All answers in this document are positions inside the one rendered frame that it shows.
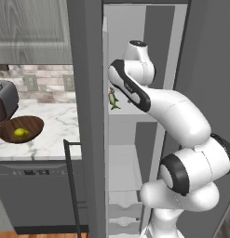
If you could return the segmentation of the green fish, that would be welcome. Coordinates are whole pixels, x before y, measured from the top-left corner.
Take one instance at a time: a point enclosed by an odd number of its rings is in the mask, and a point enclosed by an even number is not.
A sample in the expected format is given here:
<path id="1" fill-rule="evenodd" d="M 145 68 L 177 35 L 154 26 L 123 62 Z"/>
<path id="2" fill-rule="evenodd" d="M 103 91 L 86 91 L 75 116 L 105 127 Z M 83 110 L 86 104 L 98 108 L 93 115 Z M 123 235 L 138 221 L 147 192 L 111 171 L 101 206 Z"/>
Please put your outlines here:
<path id="1" fill-rule="evenodd" d="M 115 97 L 115 92 L 112 88 L 109 91 L 109 102 L 110 105 L 112 106 L 112 110 L 118 109 L 118 106 L 116 105 L 118 103 L 118 99 Z"/>

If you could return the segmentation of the dark wooden bowl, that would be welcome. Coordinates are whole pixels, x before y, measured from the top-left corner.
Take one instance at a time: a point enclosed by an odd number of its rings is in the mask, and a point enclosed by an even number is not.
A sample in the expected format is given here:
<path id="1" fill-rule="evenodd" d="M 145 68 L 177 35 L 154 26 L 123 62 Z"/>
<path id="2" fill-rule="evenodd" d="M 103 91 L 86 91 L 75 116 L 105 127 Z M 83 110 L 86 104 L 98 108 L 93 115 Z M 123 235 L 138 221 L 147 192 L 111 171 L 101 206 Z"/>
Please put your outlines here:
<path id="1" fill-rule="evenodd" d="M 18 128 L 26 129 L 29 135 L 24 139 L 14 136 Z M 43 130 L 44 121 L 36 116 L 19 116 L 7 120 L 0 125 L 0 139 L 8 143 L 21 144 L 35 139 Z"/>

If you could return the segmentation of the grey fridge door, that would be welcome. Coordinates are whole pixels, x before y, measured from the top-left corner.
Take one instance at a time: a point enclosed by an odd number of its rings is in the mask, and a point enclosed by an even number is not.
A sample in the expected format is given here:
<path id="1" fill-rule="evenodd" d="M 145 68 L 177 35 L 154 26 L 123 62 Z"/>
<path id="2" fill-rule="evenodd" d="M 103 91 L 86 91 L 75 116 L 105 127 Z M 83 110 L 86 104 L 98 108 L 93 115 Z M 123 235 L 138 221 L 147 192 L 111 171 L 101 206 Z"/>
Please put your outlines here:
<path id="1" fill-rule="evenodd" d="M 67 0 L 90 238 L 106 238 L 102 0 Z"/>

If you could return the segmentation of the yellow lemon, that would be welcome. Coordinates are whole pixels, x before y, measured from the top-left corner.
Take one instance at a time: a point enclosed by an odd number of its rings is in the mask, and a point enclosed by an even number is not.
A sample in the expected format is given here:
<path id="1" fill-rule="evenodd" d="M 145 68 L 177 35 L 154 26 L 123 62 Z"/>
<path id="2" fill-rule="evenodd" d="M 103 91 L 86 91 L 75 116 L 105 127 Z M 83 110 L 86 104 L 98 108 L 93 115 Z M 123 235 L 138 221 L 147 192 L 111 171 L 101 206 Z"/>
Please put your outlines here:
<path id="1" fill-rule="evenodd" d="M 30 132 L 24 128 L 17 128 L 14 131 L 14 137 L 17 139 L 24 139 L 30 135 Z"/>

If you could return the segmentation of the grey fridge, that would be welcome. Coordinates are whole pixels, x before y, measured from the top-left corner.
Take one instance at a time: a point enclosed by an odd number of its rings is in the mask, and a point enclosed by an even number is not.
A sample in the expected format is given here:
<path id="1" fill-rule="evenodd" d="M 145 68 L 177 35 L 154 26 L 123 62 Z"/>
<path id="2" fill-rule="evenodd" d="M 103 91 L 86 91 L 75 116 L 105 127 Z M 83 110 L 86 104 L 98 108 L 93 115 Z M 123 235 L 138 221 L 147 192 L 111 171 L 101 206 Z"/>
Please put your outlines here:
<path id="1" fill-rule="evenodd" d="M 166 7 L 107 5 L 109 59 L 130 39 L 149 45 L 157 67 L 153 86 L 173 83 L 205 114 L 213 132 L 230 142 L 230 0 L 190 0 Z"/>

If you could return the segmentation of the grey dishwasher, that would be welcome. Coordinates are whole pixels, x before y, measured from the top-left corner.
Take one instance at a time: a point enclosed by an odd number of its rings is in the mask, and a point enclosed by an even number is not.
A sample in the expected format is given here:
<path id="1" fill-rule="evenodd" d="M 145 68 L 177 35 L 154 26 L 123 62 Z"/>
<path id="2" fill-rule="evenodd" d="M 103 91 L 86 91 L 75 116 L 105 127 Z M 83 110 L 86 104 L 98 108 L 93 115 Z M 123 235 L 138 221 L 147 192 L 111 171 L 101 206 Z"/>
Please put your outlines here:
<path id="1" fill-rule="evenodd" d="M 0 199 L 16 233 L 88 231 L 82 163 L 72 165 L 79 219 L 74 218 L 64 161 L 0 161 Z"/>

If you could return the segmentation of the grey wall socket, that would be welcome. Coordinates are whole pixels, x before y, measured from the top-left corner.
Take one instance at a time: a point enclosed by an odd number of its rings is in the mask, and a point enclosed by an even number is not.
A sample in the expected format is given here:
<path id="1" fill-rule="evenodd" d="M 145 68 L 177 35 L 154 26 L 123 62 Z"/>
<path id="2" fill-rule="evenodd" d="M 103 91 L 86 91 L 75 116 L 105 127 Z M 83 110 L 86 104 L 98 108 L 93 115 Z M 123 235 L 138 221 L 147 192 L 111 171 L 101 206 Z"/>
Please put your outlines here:
<path id="1" fill-rule="evenodd" d="M 25 74 L 23 77 L 23 83 L 26 85 L 29 91 L 38 90 L 37 80 L 34 74 Z"/>
<path id="2" fill-rule="evenodd" d="M 74 88 L 74 77 L 72 75 L 65 74 L 63 76 L 64 90 L 75 91 Z"/>

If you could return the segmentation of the grey wall cupboard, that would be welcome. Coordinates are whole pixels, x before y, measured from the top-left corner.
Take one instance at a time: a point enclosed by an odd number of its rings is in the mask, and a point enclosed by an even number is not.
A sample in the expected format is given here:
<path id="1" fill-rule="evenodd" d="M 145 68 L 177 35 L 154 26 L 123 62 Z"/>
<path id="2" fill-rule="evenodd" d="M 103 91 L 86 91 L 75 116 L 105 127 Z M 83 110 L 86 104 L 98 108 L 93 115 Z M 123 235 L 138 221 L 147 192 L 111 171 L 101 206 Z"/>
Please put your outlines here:
<path id="1" fill-rule="evenodd" d="M 0 0 L 0 64 L 72 64 L 66 0 Z"/>

